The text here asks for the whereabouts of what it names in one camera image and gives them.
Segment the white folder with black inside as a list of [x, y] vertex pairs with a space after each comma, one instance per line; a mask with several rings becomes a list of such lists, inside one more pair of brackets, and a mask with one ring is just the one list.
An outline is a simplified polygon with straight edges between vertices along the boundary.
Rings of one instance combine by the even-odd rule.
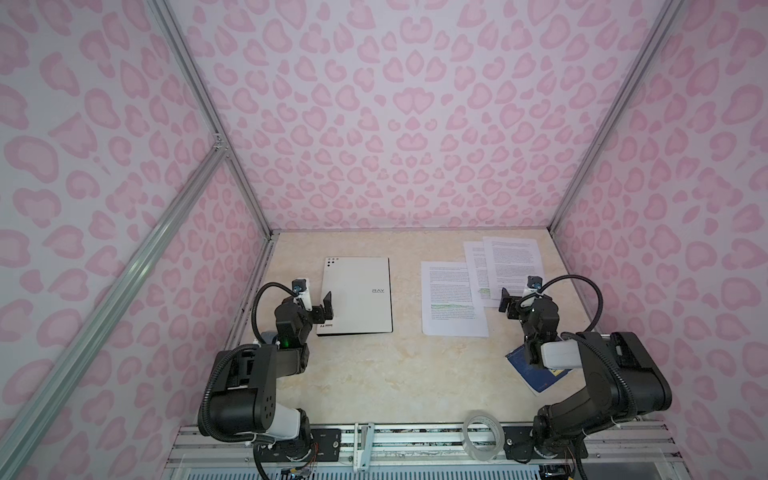
[[333, 318], [318, 336], [384, 334], [394, 330], [387, 257], [327, 257], [321, 294], [331, 293]]

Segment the printed paper sheet green highlight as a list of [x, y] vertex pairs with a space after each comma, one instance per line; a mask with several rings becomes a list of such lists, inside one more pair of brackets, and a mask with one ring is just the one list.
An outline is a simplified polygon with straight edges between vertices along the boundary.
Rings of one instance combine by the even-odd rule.
[[465, 263], [422, 262], [421, 288], [422, 332], [425, 335], [488, 337], [484, 308], [474, 299]]

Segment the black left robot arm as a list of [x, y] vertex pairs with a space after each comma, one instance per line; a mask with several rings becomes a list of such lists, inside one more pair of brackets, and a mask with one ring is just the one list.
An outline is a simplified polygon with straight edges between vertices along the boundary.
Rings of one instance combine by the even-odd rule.
[[312, 328], [334, 316], [332, 294], [306, 308], [290, 296], [275, 309], [272, 344], [243, 344], [217, 354], [198, 411], [200, 433], [223, 443], [249, 443], [302, 461], [319, 452], [307, 413], [277, 400], [277, 380], [305, 372]]

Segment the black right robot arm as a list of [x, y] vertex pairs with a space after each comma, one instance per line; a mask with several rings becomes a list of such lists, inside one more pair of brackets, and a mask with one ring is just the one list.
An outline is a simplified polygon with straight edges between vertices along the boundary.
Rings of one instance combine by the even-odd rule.
[[636, 334], [561, 332], [558, 305], [532, 290], [522, 297], [503, 290], [499, 310], [521, 326], [523, 344], [507, 358], [532, 390], [541, 393], [574, 370], [585, 381], [566, 399], [541, 407], [528, 432], [509, 434], [507, 459], [563, 456], [580, 465], [589, 435], [671, 406], [669, 383]]

